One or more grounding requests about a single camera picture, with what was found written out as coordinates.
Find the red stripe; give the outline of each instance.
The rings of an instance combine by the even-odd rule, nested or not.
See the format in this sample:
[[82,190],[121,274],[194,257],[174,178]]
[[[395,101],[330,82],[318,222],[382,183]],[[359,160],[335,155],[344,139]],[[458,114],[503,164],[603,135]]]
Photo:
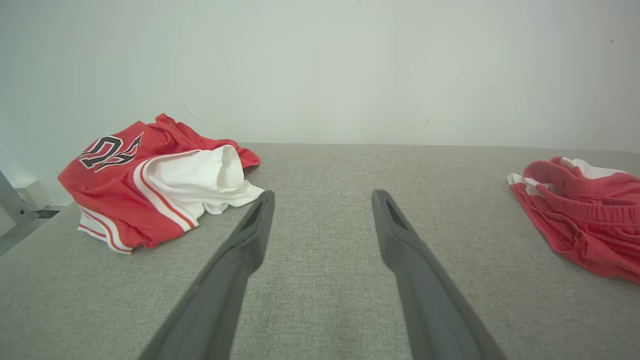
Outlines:
[[90,229],[89,227],[86,227],[83,224],[78,225],[78,227],[82,227],[83,229],[87,229],[87,230],[91,231],[92,233],[96,234],[97,236],[104,237],[104,234],[100,234],[96,230]]
[[95,221],[99,222],[102,226],[104,226],[105,229],[107,229],[107,232],[109,233],[109,242],[111,243],[111,245],[113,246],[114,249],[118,249],[120,251],[124,251],[124,252],[131,252],[131,250],[124,250],[119,248],[114,242],[113,242],[113,233],[111,232],[111,229],[107,226],[107,224],[105,224],[104,222],[102,222],[102,220],[98,219],[97,217],[89,214],[88,212],[84,212],[85,214],[87,214],[89,217],[91,217],[92,219],[94,219]]
[[193,225],[193,223],[191,222],[191,220],[189,220],[187,217],[185,217],[185,216],[184,216],[180,211],[177,211],[176,209],[174,209],[174,208],[173,208],[173,206],[171,206],[171,205],[167,202],[167,200],[166,200],[162,195],[160,195],[160,193],[158,193],[158,192],[156,191],[156,189],[152,188],[152,187],[147,183],[147,181],[145,180],[145,177],[144,177],[144,175],[143,175],[143,174],[145,173],[145,171],[144,171],[144,170],[145,170],[145,167],[147,167],[147,165],[148,165],[150,162],[151,162],[151,160],[147,160],[147,162],[146,162],[144,165],[142,165],[142,166],[140,167],[140,179],[142,180],[142,183],[143,183],[143,184],[144,184],[144,185],[145,185],[149,190],[151,190],[151,191],[152,191],[156,196],[158,196],[158,197],[160,198],[160,200],[163,202],[163,204],[164,204],[167,208],[169,208],[169,210],[171,210],[173,213],[175,213],[176,215],[178,215],[178,217],[180,217],[181,219],[183,219],[187,224],[189,224],[190,228],[192,228],[192,229],[193,229],[193,228],[195,227],[195,225]]

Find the red fabric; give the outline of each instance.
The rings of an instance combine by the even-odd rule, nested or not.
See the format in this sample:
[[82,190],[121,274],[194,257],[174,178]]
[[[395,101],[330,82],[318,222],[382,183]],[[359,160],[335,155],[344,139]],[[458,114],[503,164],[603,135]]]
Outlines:
[[[136,146],[136,139],[140,136],[140,143]],[[106,143],[100,147],[100,142],[105,138],[115,143],[122,141],[110,157],[107,155],[116,146],[114,143]],[[155,124],[136,122],[117,134],[96,140],[82,155],[67,165],[58,180],[80,206],[113,221],[122,244],[128,247],[154,247],[158,243],[181,236],[184,230],[158,212],[136,187],[136,167],[156,156],[195,149],[213,150],[222,145],[236,148],[243,168],[260,164],[256,154],[241,148],[235,141],[204,138],[187,125],[176,123],[162,114],[156,117]],[[100,161],[90,165],[91,167],[82,162],[96,157]]]
[[560,159],[534,161],[524,171],[554,184],[553,192],[539,184],[539,195],[529,195],[526,184],[511,185],[522,207],[556,252],[594,274],[640,284],[640,179],[586,179]]

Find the white electrical socket box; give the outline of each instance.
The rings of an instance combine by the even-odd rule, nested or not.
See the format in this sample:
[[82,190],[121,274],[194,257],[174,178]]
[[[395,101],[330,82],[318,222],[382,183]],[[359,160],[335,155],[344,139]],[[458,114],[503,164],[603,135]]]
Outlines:
[[51,198],[37,180],[32,183],[16,187],[15,191],[18,192],[18,195],[22,197],[22,200],[27,203],[27,206],[29,206],[29,209],[31,210],[42,210],[45,206],[51,203]]

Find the garment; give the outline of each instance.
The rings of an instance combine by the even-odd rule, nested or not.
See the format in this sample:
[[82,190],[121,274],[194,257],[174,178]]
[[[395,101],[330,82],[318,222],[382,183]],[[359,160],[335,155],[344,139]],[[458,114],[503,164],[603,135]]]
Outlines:
[[78,229],[130,254],[198,226],[263,190],[244,179],[260,159],[232,140],[211,140],[162,114],[96,140],[58,179],[81,209]]
[[556,252],[594,274],[640,284],[640,179],[558,157],[508,181]]

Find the gray table surface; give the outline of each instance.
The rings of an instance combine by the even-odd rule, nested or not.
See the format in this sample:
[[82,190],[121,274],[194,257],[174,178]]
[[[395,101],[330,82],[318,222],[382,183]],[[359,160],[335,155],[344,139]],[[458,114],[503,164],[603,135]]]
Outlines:
[[[506,176],[582,158],[640,176],[640,154],[425,145],[243,144],[276,193],[232,359],[410,359],[371,191],[391,193],[512,359],[637,359],[640,287],[555,254]],[[70,206],[0,258],[0,359],[135,359],[248,206],[116,254]]]

